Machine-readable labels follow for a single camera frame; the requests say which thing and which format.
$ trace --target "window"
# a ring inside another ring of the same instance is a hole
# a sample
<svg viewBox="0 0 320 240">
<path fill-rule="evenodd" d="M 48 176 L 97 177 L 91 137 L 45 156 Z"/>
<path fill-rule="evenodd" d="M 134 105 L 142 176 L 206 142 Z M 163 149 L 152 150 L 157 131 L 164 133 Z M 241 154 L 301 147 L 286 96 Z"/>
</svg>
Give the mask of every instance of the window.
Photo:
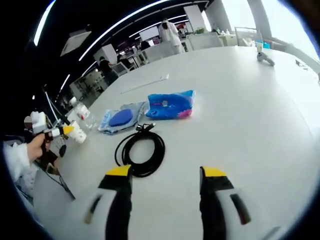
<svg viewBox="0 0 320 240">
<path fill-rule="evenodd" d="M 232 31 L 235 30 L 235 27 L 256 28 L 247 0 L 222 0 L 222 4 Z"/>
<path fill-rule="evenodd" d="M 315 47 L 299 19 L 278 0 L 262 0 L 262 3 L 269 20 L 272 37 L 294 45 L 319 61 Z"/>
</svg>

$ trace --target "blue plastic bag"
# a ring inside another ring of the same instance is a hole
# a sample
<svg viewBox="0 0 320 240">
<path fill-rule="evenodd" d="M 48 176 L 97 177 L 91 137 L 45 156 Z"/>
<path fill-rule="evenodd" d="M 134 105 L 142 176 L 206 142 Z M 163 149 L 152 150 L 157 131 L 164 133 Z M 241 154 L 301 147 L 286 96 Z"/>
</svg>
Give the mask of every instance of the blue plastic bag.
<svg viewBox="0 0 320 240">
<path fill-rule="evenodd" d="M 192 113 L 195 91 L 189 90 L 171 94 L 148 96 L 149 111 L 145 114 L 152 119 L 183 119 Z"/>
</svg>

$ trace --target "black wire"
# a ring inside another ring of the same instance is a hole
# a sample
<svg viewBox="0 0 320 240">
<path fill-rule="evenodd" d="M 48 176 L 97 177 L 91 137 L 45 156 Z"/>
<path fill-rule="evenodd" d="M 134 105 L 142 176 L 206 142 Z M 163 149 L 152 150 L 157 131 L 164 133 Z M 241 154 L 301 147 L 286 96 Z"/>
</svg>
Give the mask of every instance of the black wire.
<svg viewBox="0 0 320 240">
<path fill-rule="evenodd" d="M 45 172 L 45 174 L 47 174 L 47 176 L 49 177 L 49 178 L 51 178 L 53 181 L 55 181 L 57 184 L 59 184 L 61 187 L 63 187 L 63 189 L 65 190 L 65 191 L 67 191 L 66 190 L 66 188 L 65 188 L 65 186 L 61 183 L 61 182 L 58 182 L 57 180 L 55 180 L 52 176 L 50 176 L 49 175 L 49 173 L 47 173 L 46 171 L 44 171 Z"/>
<path fill-rule="evenodd" d="M 165 156 L 166 147 L 165 147 L 164 140 L 158 134 L 151 132 L 148 129 L 145 130 L 144 127 L 142 127 L 142 129 L 138 130 L 138 132 L 125 137 L 116 147 L 114 152 L 114 160 L 118 166 L 121 166 L 121 165 L 119 164 L 117 159 L 117 152 L 119 147 L 122 145 L 122 143 L 127 139 L 128 141 L 124 144 L 124 147 L 121 153 L 122 163 L 124 165 L 128 165 L 128 164 L 131 165 L 132 174 L 138 178 L 144 178 L 153 174 L 159 168 Z M 154 152 L 151 158 L 146 162 L 135 163 L 130 158 L 130 150 L 137 141 L 143 140 L 143 139 L 150 139 L 154 142 Z"/>
</svg>

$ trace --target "gray device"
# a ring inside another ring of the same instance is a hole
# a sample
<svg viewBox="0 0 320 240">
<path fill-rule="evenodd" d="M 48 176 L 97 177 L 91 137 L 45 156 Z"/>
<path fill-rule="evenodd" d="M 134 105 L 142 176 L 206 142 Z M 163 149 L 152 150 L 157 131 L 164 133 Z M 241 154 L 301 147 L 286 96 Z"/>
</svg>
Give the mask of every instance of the gray device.
<svg viewBox="0 0 320 240">
<path fill-rule="evenodd" d="M 258 60 L 258 62 L 262 62 L 263 60 L 266 60 L 272 67 L 275 65 L 275 62 L 270 57 L 268 57 L 267 54 L 265 54 L 262 51 L 258 52 L 256 59 Z"/>
</svg>

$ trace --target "ceiling light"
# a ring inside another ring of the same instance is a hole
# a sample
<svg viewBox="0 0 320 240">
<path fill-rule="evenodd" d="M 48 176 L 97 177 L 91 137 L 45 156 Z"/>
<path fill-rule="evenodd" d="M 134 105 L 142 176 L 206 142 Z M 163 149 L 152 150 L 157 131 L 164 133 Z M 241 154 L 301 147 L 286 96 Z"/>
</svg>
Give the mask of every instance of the ceiling light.
<svg viewBox="0 0 320 240">
<path fill-rule="evenodd" d="M 66 82 L 67 82 L 67 80 L 70 78 L 70 74 L 66 77 L 66 79 L 64 80 L 64 82 L 63 82 L 63 84 L 62 84 L 62 86 L 61 86 L 61 88 L 60 88 L 60 91 L 59 91 L 59 93 L 61 92 L 61 90 L 64 88 L 64 86 L 65 86 L 65 84 L 66 84 Z"/>
<path fill-rule="evenodd" d="M 41 20 L 40 20 L 39 25 L 38 25 L 38 27 L 36 29 L 36 32 L 35 32 L 35 35 L 34 35 L 34 39 L 33 39 L 34 45 L 36 45 L 36 46 L 38 46 L 41 32 L 44 29 L 44 26 L 45 26 L 47 17 L 49 15 L 49 12 L 50 12 L 52 6 L 55 4 L 55 2 L 56 2 L 56 0 L 53 0 L 50 3 L 50 5 L 46 8 L 46 10 L 44 11 L 44 13 L 43 13 L 43 15 L 41 17 Z"/>
<path fill-rule="evenodd" d="M 90 65 L 90 67 L 88 67 L 88 68 L 82 73 L 81 77 L 83 77 L 83 76 L 89 71 L 89 69 L 92 68 L 93 65 L 95 65 L 96 62 L 97 62 L 97 61 L 94 61 L 94 63 L 92 63 L 92 64 Z"/>
<path fill-rule="evenodd" d="M 185 22 L 189 22 L 189 20 L 177 21 L 177 22 L 174 22 L 173 24 L 180 24 L 180 23 L 185 23 Z"/>
<path fill-rule="evenodd" d="M 179 16 L 175 16 L 175 17 L 169 18 L 168 21 L 169 21 L 169 20 L 172 20 L 172 19 L 182 18 L 182 17 L 185 17 L 185 16 L 187 16 L 187 14 L 183 14 L 183 15 L 179 15 Z M 144 29 L 141 29 L 140 31 L 137 31 L 136 33 L 130 35 L 129 38 L 131 38 L 132 36 L 134 36 L 134 35 L 142 32 L 142 31 L 144 31 L 144 30 L 147 30 L 147 29 L 149 29 L 149 28 L 152 28 L 152 27 L 154 27 L 155 25 L 158 25 L 158 24 L 161 24 L 161 21 L 160 21 L 160 22 L 157 22 L 157 23 L 155 23 L 155 24 L 152 24 L 152 25 L 150 25 L 150 26 L 147 26 L 147 27 L 145 27 Z"/>
<path fill-rule="evenodd" d="M 85 52 L 81 55 L 81 57 L 79 58 L 79 61 L 81 61 L 85 55 L 90 51 L 90 49 L 92 49 L 94 47 L 94 45 L 97 44 L 97 42 L 99 42 L 107 33 L 109 33 L 112 29 L 114 29 L 116 26 L 120 25 L 121 23 L 123 23 L 125 20 L 133 17 L 134 15 L 148 9 L 148 8 L 151 8 L 155 5 L 158 5 L 158 4 L 162 4 L 162 3 L 165 3 L 165 2 L 168 2 L 170 0 L 160 0 L 160 1 L 156 1 L 154 3 L 151 3 L 147 6 L 144 6 L 140 9 L 138 9 L 137 11 L 134 11 L 133 13 L 127 15 L 126 17 L 122 18 L 120 21 L 116 22 L 114 25 L 112 25 L 109 29 L 107 29 L 104 33 L 102 33 L 88 48 L 87 50 L 85 50 Z"/>
<path fill-rule="evenodd" d="M 187 14 L 183 14 L 180 16 L 175 16 L 175 17 L 169 18 L 168 20 L 173 20 L 173 19 L 182 18 L 182 17 L 186 17 L 186 16 L 187 16 Z"/>
</svg>

